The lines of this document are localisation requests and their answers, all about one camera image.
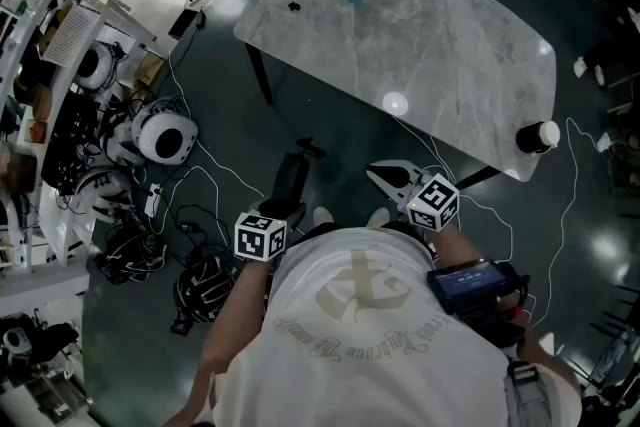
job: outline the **white t-shirt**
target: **white t-shirt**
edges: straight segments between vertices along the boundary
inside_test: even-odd
[[[353,228],[295,246],[260,335],[231,363],[218,427],[506,426],[503,353],[446,315],[427,253],[395,231]],[[562,427],[578,394],[554,376]]]

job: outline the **white shoe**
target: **white shoe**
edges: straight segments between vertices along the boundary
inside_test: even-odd
[[[331,215],[331,212],[329,212],[326,208],[316,207],[313,210],[313,226],[314,227],[318,227],[324,223],[332,223],[332,222],[333,222],[333,216]]]
[[[371,217],[369,217],[367,228],[382,228],[382,226],[387,224],[389,221],[391,221],[391,214],[389,213],[389,210],[384,207],[380,207],[371,214]]]
[[[596,80],[598,81],[598,84],[604,86],[604,72],[602,71],[602,68],[600,66],[596,66],[594,71],[596,72]]]
[[[576,74],[576,77],[580,78],[584,75],[585,71],[587,71],[587,64],[582,57],[578,57],[577,61],[573,63],[573,73]]]

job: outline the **small screen display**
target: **small screen display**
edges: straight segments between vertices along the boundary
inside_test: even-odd
[[[448,296],[455,296],[500,283],[504,276],[491,262],[480,262],[473,267],[438,276],[437,280]]]

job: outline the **dark floor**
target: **dark floor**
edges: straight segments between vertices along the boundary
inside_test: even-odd
[[[564,132],[565,119],[571,116],[582,130],[599,137],[608,99],[591,77],[577,80],[572,64],[608,35],[607,13],[601,4],[596,0],[499,1],[555,48],[554,120]],[[221,163],[268,191],[284,153],[294,149],[297,138],[313,136],[328,157],[313,163],[305,200],[311,208],[325,205],[340,223],[362,224],[382,203],[365,177],[368,163],[409,158],[426,166],[434,163],[432,157],[389,115],[265,57],[275,91],[275,105],[269,107],[259,92],[244,45],[232,34],[245,3],[216,0],[206,13],[206,28],[195,35],[176,71],[200,127],[200,140]],[[175,52],[174,62],[185,44]],[[168,80],[164,91],[177,89]],[[589,322],[597,321],[601,310],[615,307],[618,292],[612,283],[624,278],[629,286],[640,285],[639,266],[633,258],[638,241],[637,235],[633,237],[632,221],[615,212],[606,161],[575,131],[571,140],[580,166],[578,199],[565,218],[565,247],[552,273],[553,302],[539,328],[555,332],[557,345],[565,344],[566,354],[589,366],[606,343],[589,328]],[[389,153],[383,147],[393,150]],[[458,177],[481,167],[444,144],[439,148]],[[220,213],[229,225],[256,199],[199,149],[188,163],[206,167],[218,182]],[[158,169],[150,175],[163,176]],[[467,191],[494,207],[513,226],[513,264],[520,272],[531,274],[531,292],[538,298],[534,320],[542,316],[549,298],[548,268],[560,245],[560,215],[571,199],[573,177],[563,138],[560,148],[542,159],[530,182],[501,175]],[[215,190],[199,171],[181,186],[174,208],[195,202],[211,209],[215,204]],[[508,255],[508,230],[490,212],[463,200],[461,215],[464,233],[485,254],[496,259]],[[206,216],[198,223],[210,227],[211,236],[216,236]],[[171,224],[167,222],[165,234],[172,250],[186,252],[188,243]],[[172,285],[179,271],[169,261],[144,284],[115,287],[92,267],[85,303],[85,372],[94,409],[111,425],[155,426],[185,402],[208,326],[196,326],[186,338],[169,332],[175,318]]]

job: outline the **marble tabletop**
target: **marble tabletop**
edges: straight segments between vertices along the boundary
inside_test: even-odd
[[[515,135],[552,117],[555,52],[496,0],[252,0],[234,34],[495,169],[533,175],[540,157]]]

